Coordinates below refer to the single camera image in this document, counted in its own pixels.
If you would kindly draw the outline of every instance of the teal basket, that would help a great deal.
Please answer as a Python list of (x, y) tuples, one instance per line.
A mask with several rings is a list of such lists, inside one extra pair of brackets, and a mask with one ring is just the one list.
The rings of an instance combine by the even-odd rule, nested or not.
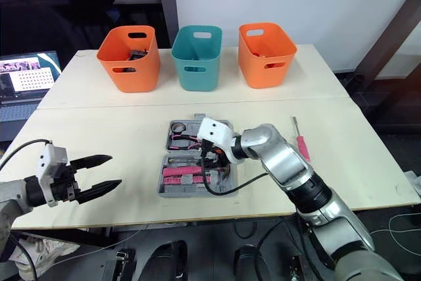
[(222, 30), (185, 26), (176, 37), (172, 58), (180, 84), (189, 91), (212, 91), (218, 85)]

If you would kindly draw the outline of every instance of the plastic basket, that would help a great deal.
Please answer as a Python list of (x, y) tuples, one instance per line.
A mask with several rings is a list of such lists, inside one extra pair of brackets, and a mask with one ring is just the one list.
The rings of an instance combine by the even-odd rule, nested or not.
[(238, 64), (252, 88), (279, 86), (297, 48), (275, 23), (261, 22), (239, 27)]
[[(128, 61), (132, 50), (146, 50), (147, 54)], [(157, 85), (161, 62), (155, 29), (151, 26), (112, 29), (99, 48), (97, 58), (123, 92), (151, 91)]]
[(172, 57), (185, 90), (217, 87), (221, 42), (222, 30), (216, 26), (185, 26), (178, 32)]

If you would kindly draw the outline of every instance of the laptop keyboard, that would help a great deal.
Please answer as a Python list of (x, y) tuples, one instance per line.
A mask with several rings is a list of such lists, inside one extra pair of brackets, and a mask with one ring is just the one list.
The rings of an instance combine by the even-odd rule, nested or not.
[(36, 103), (25, 105), (7, 105), (0, 108), (0, 122), (28, 120), (38, 106)]

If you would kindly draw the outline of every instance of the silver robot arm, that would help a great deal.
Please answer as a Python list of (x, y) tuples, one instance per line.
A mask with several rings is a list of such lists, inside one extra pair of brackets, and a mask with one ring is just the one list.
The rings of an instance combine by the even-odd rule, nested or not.
[(101, 182), (82, 191), (74, 178), (78, 169), (99, 166), (110, 159), (112, 157), (108, 155), (93, 155), (70, 161), (67, 165), (66, 149), (47, 143), (37, 164), (37, 176), (0, 182), (0, 254), (14, 220), (34, 207), (44, 204), (54, 207), (58, 201), (76, 200), (82, 204), (115, 189), (121, 180)]
[(358, 217), (273, 125), (262, 124), (239, 135), (204, 118), (197, 137), (221, 148), (233, 164), (246, 158), (261, 161), (296, 206), (320, 260), (335, 269), (336, 280), (402, 280), (374, 253), (372, 238)]

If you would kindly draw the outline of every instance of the white table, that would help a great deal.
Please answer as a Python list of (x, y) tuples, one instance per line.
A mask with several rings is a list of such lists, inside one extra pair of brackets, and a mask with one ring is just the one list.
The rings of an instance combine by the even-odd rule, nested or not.
[(169, 49), (161, 49), (161, 73), (156, 88), (147, 93), (119, 91), (97, 60), (97, 51), (78, 51), (39, 105), (39, 109), (179, 105), (240, 101), (296, 100), (349, 97), (313, 45), (298, 52), (282, 85), (250, 88), (238, 67), (237, 47), (222, 49), (219, 85), (211, 92), (184, 90), (178, 82)]
[[(42, 206), (16, 220), (14, 228), (76, 228), (127, 224), (259, 217), (293, 212), (294, 206), (267, 176), (234, 197), (163, 198), (157, 195), (159, 167), (172, 119), (208, 113), (228, 119), (237, 131), (273, 123), (294, 141), (291, 116), (298, 118), (312, 164), (352, 209), (419, 203), (405, 175), (349, 98), (39, 109), (11, 145), (48, 138), (68, 150), (69, 159), (109, 154), (111, 161), (77, 173), (81, 188), (122, 179), (114, 191), (83, 205)], [(27, 147), (0, 175), (20, 179), (36, 172), (42, 145)], [(239, 182), (262, 172), (257, 161), (238, 166)]]

